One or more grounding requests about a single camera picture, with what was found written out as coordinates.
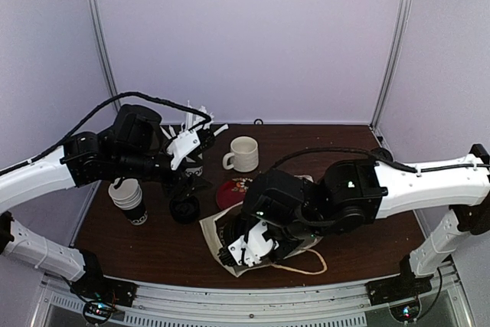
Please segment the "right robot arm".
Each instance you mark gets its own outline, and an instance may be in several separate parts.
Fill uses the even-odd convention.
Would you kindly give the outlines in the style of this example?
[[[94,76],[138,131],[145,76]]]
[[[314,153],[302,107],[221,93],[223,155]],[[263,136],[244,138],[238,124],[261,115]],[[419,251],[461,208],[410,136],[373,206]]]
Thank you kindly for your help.
[[[237,264],[254,267],[287,258],[305,240],[441,206],[448,212],[393,280],[393,291],[406,298],[467,237],[489,229],[489,154],[479,144],[457,159],[416,164],[357,150],[356,159],[329,166],[318,182],[274,165],[250,185],[241,208],[244,231],[230,252]]]

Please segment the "cream paper bag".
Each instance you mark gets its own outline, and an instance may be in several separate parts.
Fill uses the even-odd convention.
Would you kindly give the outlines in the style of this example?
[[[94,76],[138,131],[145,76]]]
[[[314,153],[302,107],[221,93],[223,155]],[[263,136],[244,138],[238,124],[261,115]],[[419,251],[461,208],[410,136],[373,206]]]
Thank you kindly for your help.
[[[217,190],[216,202],[220,211],[212,216],[199,220],[204,240],[213,258],[236,278],[249,270],[273,267],[278,270],[299,273],[307,276],[317,276],[328,270],[324,257],[313,247],[321,240],[319,237],[301,244],[288,257],[295,257],[309,252],[317,256],[322,268],[318,271],[300,270],[283,266],[269,259],[274,250],[279,249],[277,241],[267,240],[264,235],[269,226],[260,221],[250,229],[239,229],[239,234],[231,234],[231,239],[225,239],[225,226],[232,225],[233,220],[240,219],[243,200],[252,183],[251,178],[232,178],[222,184]]]

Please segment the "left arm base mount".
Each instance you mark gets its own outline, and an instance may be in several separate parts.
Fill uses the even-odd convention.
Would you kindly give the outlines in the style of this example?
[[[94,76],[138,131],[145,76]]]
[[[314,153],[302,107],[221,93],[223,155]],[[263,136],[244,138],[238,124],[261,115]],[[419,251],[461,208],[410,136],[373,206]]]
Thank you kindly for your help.
[[[80,280],[64,280],[70,291],[83,303],[82,317],[92,326],[100,326],[112,317],[120,317],[122,307],[132,307],[138,289],[135,283],[103,278],[101,284],[87,285]]]

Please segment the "black paper coffee cup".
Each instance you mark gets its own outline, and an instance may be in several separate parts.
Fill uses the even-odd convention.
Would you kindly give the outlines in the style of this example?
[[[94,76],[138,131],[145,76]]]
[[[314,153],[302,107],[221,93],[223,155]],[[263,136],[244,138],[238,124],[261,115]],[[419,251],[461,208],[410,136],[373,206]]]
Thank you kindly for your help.
[[[383,147],[377,147],[375,149],[372,149],[371,154],[374,155],[376,158],[382,159],[384,161],[388,161],[388,162],[394,161],[394,157],[392,156],[390,151]]]

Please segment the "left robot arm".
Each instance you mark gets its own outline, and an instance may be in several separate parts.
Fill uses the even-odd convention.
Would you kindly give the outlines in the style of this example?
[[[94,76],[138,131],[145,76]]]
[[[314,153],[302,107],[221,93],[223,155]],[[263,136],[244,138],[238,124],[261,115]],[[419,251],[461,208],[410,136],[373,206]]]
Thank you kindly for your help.
[[[159,183],[171,208],[198,212],[197,191],[209,182],[191,173],[191,163],[215,142],[214,117],[205,108],[179,105],[187,113],[183,129],[169,136],[161,116],[141,105],[125,104],[111,127],[99,133],[73,132],[36,158],[1,172],[1,253],[55,273],[103,299],[110,291],[96,255],[65,247],[30,231],[12,208],[51,192],[111,181],[117,188],[134,180]]]

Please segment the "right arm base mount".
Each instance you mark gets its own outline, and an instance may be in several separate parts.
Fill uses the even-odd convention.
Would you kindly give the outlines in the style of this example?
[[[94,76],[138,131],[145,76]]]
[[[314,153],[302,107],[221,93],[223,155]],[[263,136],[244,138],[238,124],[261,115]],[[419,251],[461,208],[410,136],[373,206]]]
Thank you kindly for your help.
[[[388,304],[390,315],[405,324],[422,315],[420,295],[432,290],[432,277],[392,276],[368,282],[367,295],[372,306]]]

